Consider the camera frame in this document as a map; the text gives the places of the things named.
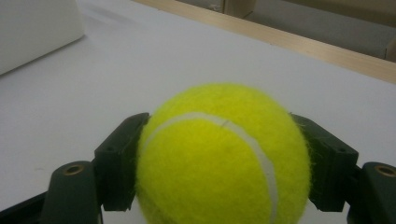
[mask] white seam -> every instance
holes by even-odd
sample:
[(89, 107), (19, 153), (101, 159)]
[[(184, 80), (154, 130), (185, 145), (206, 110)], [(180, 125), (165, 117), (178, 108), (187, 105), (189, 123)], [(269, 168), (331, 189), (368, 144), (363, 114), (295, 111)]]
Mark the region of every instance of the white seam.
[(234, 124), (232, 121), (228, 119), (223, 119), (221, 117), (206, 114), (203, 112), (190, 112), (182, 115), (178, 115), (168, 119), (166, 122), (162, 123), (158, 126), (147, 138), (146, 142), (143, 144), (142, 151), (146, 149), (148, 143), (154, 138), (154, 136), (160, 132), (161, 130), (167, 128), (168, 126), (189, 119), (206, 119), (209, 120), (221, 127), (227, 128), (229, 131), (236, 133), (240, 138), (242, 138), (252, 149), (256, 158), (258, 159), (260, 166), (262, 168), (262, 172), (265, 175), (268, 185), (268, 193), (271, 199), (271, 215), (270, 215), (270, 223), (275, 223), (276, 220), (276, 210), (277, 210), (277, 187), (276, 187), (276, 177), (274, 165), (269, 160), (269, 158), (265, 155), (265, 152), (262, 150), (259, 142), (252, 136), (250, 136), (242, 127)]

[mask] felt surface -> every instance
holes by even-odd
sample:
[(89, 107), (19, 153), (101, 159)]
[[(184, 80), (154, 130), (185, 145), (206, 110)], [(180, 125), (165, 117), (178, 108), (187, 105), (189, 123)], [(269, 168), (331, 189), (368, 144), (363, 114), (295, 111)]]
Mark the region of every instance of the felt surface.
[[(257, 140), (275, 169), (276, 208), (267, 171), (238, 133), (207, 118), (161, 126), (191, 112), (228, 120)], [(304, 211), (310, 164), (303, 136), (287, 111), (251, 88), (182, 92), (151, 117), (138, 153), (136, 190), (148, 223), (297, 223)]]

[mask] white box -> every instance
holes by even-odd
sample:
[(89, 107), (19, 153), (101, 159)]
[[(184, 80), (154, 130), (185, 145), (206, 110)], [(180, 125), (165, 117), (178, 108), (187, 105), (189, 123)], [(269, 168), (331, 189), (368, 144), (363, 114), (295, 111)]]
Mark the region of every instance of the white box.
[(75, 0), (0, 0), (0, 75), (83, 34)]

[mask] white table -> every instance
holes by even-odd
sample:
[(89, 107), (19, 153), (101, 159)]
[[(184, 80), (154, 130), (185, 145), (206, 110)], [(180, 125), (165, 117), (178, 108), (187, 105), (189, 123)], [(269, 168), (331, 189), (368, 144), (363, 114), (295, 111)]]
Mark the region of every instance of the white table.
[[(127, 117), (189, 86), (239, 82), (357, 149), (396, 161), (396, 86), (129, 0), (78, 1), (86, 36), (0, 77), (0, 210), (47, 190)], [(138, 206), (105, 223), (145, 223)], [(310, 203), (301, 223), (346, 223)]]

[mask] tennis ball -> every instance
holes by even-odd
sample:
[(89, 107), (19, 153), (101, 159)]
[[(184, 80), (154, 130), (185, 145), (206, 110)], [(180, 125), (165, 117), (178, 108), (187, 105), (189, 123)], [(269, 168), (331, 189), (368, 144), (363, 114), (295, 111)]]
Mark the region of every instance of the tennis ball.
[(135, 187), (151, 224), (297, 223), (310, 162), (298, 127), (270, 97), (238, 84), (206, 84), (150, 118)]

